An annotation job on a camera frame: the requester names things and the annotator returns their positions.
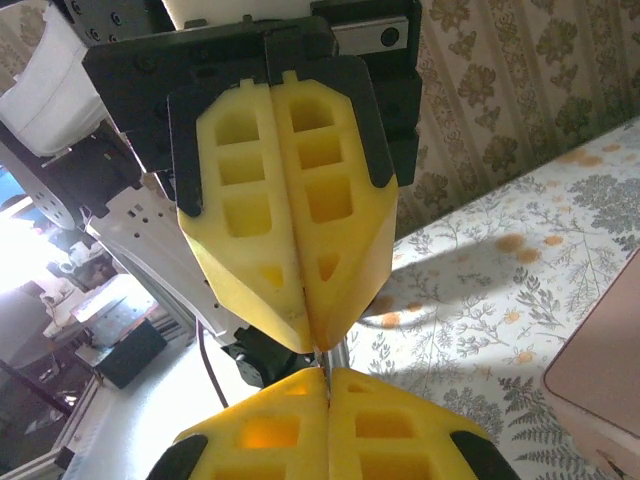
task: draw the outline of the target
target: white panel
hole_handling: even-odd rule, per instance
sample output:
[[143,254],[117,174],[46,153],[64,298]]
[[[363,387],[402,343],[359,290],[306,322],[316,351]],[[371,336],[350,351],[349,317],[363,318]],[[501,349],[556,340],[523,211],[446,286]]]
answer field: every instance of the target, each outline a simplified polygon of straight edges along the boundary
[[177,29],[189,20],[205,19],[218,26],[242,21],[244,15],[253,20],[286,20],[308,17],[310,0],[162,0]]
[[135,262],[202,320],[218,343],[233,343],[235,331],[248,325],[218,304],[170,202],[146,187],[128,188],[107,207],[109,214],[92,218],[87,232]]

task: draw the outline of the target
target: yellow foam gripper pad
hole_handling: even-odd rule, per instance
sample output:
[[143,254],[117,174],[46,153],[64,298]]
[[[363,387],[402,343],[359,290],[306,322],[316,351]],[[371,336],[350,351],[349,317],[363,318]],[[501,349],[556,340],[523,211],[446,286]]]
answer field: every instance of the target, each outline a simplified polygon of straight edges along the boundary
[[[476,440],[464,455],[459,433]],[[334,371],[330,405],[323,372],[309,368],[177,442],[198,437],[208,442],[190,480],[518,478],[472,421],[348,369]]]
[[350,99],[243,81],[197,134],[203,212],[179,221],[218,300],[291,350],[333,348],[391,272],[398,194],[371,184]]
[[[454,432],[489,438],[469,419],[380,380],[349,369],[333,372],[331,480],[476,480]],[[488,478],[517,479],[482,480]]]
[[328,400],[319,368],[301,370],[183,432],[208,443],[192,480],[326,480]]

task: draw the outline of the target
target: patterned wallpaper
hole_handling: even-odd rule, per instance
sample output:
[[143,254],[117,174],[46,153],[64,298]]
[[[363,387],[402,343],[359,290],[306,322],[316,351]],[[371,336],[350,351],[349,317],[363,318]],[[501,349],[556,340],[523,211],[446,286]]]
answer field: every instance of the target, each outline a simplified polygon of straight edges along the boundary
[[15,84],[44,33],[46,0],[26,0],[0,11],[0,94]]
[[[398,237],[640,113],[640,0],[422,0],[416,181]],[[45,0],[0,12],[0,92]]]

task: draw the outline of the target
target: white tablecloth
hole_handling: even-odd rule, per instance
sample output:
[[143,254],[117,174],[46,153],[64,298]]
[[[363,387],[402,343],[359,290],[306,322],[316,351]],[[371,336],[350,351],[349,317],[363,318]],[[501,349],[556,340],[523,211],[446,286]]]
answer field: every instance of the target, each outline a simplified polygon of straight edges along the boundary
[[539,389],[640,246],[640,120],[398,242],[353,368],[484,426],[525,480],[605,479]]

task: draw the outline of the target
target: pink box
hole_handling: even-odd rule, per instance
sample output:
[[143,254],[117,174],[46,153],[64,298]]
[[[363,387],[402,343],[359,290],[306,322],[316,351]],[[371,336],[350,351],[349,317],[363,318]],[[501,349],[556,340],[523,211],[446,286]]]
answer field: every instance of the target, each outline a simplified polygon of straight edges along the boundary
[[569,338],[543,390],[583,455],[640,479],[640,251]]

